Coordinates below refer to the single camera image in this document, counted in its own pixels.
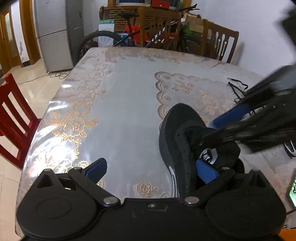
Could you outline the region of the black shoelace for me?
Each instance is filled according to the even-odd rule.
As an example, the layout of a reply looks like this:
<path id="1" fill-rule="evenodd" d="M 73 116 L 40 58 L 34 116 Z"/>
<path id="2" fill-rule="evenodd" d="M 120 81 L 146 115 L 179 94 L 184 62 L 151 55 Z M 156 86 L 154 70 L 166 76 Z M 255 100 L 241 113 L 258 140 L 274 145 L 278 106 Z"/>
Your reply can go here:
<path id="1" fill-rule="evenodd" d="M 234 102 L 236 105 L 242 106 L 244 110 L 247 111 L 246 113 L 249 114 L 249 116 L 255 115 L 257 107 L 255 101 L 246 93 L 248 85 L 243 83 L 241 80 L 230 77 L 227 77 L 227 80 L 228 85 L 235 95 Z"/>

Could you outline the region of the black sneaker with white swoosh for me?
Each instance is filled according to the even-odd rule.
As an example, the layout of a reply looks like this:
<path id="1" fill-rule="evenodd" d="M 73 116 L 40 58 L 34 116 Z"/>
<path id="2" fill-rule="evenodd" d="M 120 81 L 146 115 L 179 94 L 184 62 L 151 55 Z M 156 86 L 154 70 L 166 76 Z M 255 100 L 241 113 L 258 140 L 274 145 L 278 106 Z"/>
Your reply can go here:
<path id="1" fill-rule="evenodd" d="M 244 173 L 240 148 L 236 142 L 215 147 L 199 146 L 201 131 L 206 127 L 190 106 L 179 103 L 166 114 L 159 132 L 159 151 L 170 170 L 175 196 L 185 199 L 206 184 L 197 176 L 196 161 L 211 165 L 218 174 L 224 168 Z"/>

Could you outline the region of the smartphone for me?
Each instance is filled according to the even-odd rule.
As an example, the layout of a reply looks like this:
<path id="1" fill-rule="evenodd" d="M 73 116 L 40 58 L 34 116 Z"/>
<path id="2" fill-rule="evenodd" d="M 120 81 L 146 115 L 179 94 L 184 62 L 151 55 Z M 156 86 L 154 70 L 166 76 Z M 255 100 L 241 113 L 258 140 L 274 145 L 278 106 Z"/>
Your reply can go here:
<path id="1" fill-rule="evenodd" d="M 295 203 L 296 203 L 296 168 L 293 169 L 292 177 L 289 183 L 289 186 L 287 188 L 287 200 L 292 207 L 292 209 L 295 209 Z"/>

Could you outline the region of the brown wooden chair near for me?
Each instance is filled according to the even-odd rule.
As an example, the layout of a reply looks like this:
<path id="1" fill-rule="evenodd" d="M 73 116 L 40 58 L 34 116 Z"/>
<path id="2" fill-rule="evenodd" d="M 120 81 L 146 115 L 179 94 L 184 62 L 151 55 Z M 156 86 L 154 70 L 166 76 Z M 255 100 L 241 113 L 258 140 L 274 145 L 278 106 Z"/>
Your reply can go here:
<path id="1" fill-rule="evenodd" d="M 238 42 L 239 32 L 222 27 L 203 19 L 203 33 L 201 39 L 200 55 L 222 61 L 228 48 L 229 40 L 232 39 L 230 53 L 226 62 L 230 63 Z"/>

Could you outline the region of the brown wooden chair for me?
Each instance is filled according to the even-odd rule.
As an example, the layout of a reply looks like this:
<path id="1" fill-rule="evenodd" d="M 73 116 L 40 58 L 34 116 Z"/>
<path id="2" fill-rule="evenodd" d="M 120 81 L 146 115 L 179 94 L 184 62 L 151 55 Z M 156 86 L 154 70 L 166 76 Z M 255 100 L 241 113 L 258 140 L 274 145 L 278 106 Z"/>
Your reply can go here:
<path id="1" fill-rule="evenodd" d="M 238 42 L 239 32 L 222 27 L 203 19 L 203 33 L 201 39 L 200 55 L 222 61 L 228 48 L 229 40 L 232 39 L 230 53 L 226 62 L 230 63 Z"/>
<path id="2" fill-rule="evenodd" d="M 172 45 L 176 51 L 181 30 L 181 12 L 151 7 L 138 8 L 139 46 L 144 48 L 164 49 Z"/>

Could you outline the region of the red wooden chair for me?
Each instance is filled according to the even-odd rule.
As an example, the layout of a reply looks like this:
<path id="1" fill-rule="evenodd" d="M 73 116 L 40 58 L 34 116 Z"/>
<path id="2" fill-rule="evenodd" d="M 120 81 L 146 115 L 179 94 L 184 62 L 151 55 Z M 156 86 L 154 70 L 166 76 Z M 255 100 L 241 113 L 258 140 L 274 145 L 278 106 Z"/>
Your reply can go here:
<path id="1" fill-rule="evenodd" d="M 11 102 L 9 95 L 12 94 L 29 122 L 26 123 Z M 29 104 L 22 95 L 11 73 L 4 76 L 4 85 L 1 86 L 1 136 L 6 137 L 17 149 L 18 153 L 13 156 L 1 146 L 1 156 L 14 166 L 22 169 L 32 143 L 33 137 L 41 122 L 37 118 Z"/>

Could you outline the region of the cardboard box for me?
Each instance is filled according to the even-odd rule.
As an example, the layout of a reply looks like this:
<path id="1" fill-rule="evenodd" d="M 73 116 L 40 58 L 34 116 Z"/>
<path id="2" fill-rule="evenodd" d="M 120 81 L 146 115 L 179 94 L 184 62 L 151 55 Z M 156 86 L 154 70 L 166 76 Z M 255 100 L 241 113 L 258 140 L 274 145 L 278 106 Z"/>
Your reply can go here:
<path id="1" fill-rule="evenodd" d="M 189 31 L 196 32 L 196 33 L 203 33 L 204 32 L 204 22 L 207 19 L 195 18 L 192 16 L 187 17 L 187 23 L 189 24 Z"/>

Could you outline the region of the black bicycle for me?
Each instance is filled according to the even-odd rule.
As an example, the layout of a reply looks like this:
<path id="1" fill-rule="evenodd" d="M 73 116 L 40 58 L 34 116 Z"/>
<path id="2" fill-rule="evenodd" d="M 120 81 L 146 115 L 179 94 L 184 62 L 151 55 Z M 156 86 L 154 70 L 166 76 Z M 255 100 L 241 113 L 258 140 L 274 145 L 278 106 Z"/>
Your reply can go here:
<path id="1" fill-rule="evenodd" d="M 181 12 L 182 16 L 189 11 L 197 10 L 197 5 L 189 6 L 183 9 L 173 10 L 175 12 Z M 125 20 L 127 20 L 127 25 L 124 30 L 125 36 L 119 35 L 116 32 L 109 31 L 99 31 L 96 30 L 93 33 L 87 35 L 83 40 L 80 46 L 78 47 L 78 60 L 80 60 L 85 53 L 93 47 L 103 47 L 98 43 L 98 37 L 108 36 L 113 39 L 113 44 L 107 47 L 140 47 L 139 46 L 139 13 L 129 14 L 125 12 L 120 12 L 118 15 Z M 182 21 L 181 18 L 181 30 L 179 35 L 179 41 L 176 51 L 183 53 L 193 53 L 201 45 L 201 40 L 194 34 L 189 34 L 186 32 L 186 21 Z M 172 45 L 168 45 L 167 50 L 171 50 Z"/>

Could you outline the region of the brown wooden chair far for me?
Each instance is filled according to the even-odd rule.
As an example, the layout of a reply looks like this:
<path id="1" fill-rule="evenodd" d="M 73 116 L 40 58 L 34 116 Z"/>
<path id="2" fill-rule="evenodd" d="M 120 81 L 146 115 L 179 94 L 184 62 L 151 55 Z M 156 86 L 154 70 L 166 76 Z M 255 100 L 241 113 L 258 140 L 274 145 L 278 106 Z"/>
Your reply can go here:
<path id="1" fill-rule="evenodd" d="M 181 12 L 151 7 L 138 8 L 139 46 L 144 48 L 164 49 L 172 45 L 176 51 L 181 30 Z"/>

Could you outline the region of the wooden bench under window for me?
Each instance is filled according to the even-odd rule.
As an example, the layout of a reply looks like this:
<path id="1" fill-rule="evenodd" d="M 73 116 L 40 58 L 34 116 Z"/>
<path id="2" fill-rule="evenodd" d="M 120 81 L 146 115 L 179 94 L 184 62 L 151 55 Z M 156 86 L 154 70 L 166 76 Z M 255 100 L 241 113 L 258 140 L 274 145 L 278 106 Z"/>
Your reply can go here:
<path id="1" fill-rule="evenodd" d="M 113 6 L 99 9 L 100 20 L 114 20 L 114 32 L 122 33 L 127 25 L 127 20 L 120 17 L 118 13 L 125 12 L 129 14 L 137 14 L 138 6 Z"/>

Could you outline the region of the red box on sill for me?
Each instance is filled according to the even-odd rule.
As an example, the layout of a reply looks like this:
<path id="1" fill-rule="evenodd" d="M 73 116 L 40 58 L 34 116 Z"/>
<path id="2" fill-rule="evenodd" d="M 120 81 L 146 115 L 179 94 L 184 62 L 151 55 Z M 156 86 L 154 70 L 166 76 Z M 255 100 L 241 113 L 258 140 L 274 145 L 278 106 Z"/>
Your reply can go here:
<path id="1" fill-rule="evenodd" d="M 170 1 L 152 0 L 151 2 L 152 8 L 169 9 L 170 5 Z"/>

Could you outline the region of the white green carton box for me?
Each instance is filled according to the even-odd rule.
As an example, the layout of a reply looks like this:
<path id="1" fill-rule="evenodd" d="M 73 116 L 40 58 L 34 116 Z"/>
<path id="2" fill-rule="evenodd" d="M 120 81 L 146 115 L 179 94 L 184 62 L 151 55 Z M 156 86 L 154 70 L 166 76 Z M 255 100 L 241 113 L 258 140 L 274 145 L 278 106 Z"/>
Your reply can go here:
<path id="1" fill-rule="evenodd" d="M 99 21 L 99 31 L 109 31 L 114 32 L 114 19 L 111 20 L 100 20 Z M 113 39 L 108 36 L 98 37 L 98 43 L 100 46 L 110 46 L 113 44 Z"/>

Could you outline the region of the silver refrigerator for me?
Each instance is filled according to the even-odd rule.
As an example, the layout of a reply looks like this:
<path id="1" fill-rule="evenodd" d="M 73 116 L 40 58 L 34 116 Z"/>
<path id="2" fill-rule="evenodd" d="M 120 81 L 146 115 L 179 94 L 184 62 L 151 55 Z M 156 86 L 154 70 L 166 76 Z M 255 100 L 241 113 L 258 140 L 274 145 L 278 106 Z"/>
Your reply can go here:
<path id="1" fill-rule="evenodd" d="M 84 38 L 83 1 L 33 1 L 37 42 L 47 72 L 72 69 Z"/>

